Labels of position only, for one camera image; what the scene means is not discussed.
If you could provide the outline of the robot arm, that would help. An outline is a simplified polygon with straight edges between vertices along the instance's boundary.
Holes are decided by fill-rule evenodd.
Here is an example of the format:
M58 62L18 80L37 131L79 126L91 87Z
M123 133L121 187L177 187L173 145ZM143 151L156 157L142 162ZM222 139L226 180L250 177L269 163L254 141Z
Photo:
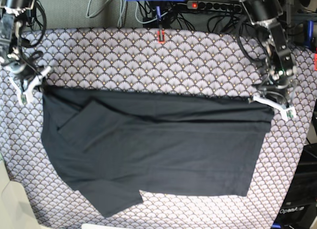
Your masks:
M278 0L238 0L245 12L236 28L236 40L243 55L253 64L266 66L266 77L255 87L260 96L273 101L282 107L292 105L288 91L293 88L292 79L297 73L296 64L291 56L287 36L279 16L283 14ZM265 40L258 39L264 58L251 57L243 47L240 32L242 24L250 21L256 28L264 31Z
M22 37L26 27L36 22L41 29L34 42ZM10 72L13 83L21 91L27 90L31 82L40 78L42 66L35 62L43 56L35 51L26 56L23 49L35 49L42 41L47 29L47 18L37 0L0 0L0 66Z

